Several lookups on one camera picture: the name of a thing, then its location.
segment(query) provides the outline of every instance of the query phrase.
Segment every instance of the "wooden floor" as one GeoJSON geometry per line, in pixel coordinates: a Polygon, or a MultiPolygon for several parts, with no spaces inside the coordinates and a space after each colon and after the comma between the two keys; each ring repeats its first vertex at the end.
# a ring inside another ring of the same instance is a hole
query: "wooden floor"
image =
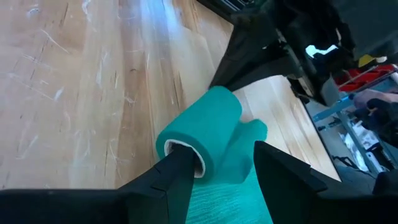
{"type": "MultiPolygon", "coordinates": [[[[232,25],[194,0],[2,0],[0,186],[115,188],[206,90],[232,25]]],[[[282,77],[235,93],[267,142],[338,179],[282,77]]]]}

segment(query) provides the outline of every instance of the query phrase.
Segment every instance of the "teal tape roll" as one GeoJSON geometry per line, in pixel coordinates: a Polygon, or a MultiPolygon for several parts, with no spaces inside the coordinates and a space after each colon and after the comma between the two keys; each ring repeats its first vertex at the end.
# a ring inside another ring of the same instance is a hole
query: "teal tape roll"
{"type": "Polygon", "coordinates": [[[214,87],[158,136],[164,158],[172,144],[199,154],[187,223],[272,223],[253,169],[254,142],[265,140],[266,125],[239,122],[242,107],[223,87],[214,87]]]}

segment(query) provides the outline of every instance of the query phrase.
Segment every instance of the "tape roll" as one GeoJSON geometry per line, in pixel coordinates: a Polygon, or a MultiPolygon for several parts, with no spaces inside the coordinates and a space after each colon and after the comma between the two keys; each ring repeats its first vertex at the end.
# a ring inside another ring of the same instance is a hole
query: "tape roll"
{"type": "Polygon", "coordinates": [[[217,86],[157,138],[161,159],[171,152],[172,144],[191,147],[198,155],[187,223],[267,223],[271,219],[252,168],[254,142],[265,140],[267,127],[259,120],[241,123],[241,113],[238,99],[217,86]]]}

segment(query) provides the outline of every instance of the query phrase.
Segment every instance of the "hardwood surface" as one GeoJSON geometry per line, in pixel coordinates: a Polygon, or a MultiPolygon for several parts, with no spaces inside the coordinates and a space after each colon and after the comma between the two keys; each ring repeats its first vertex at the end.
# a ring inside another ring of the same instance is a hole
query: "hardwood surface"
{"type": "MultiPolygon", "coordinates": [[[[206,90],[232,25],[193,0],[2,0],[0,186],[115,188],[206,90]]],[[[338,179],[285,78],[235,93],[267,142],[338,179]]]]}

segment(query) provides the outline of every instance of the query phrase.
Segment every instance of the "teal fabric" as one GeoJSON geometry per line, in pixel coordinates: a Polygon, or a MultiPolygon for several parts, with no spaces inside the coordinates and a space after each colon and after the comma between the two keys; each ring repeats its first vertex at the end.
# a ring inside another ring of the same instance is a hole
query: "teal fabric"
{"type": "Polygon", "coordinates": [[[230,91],[214,87],[159,134],[160,158],[166,140],[175,139],[193,146],[206,164],[205,176],[195,179],[187,223],[272,223],[252,158],[267,127],[259,120],[241,123],[241,113],[230,91]]]}

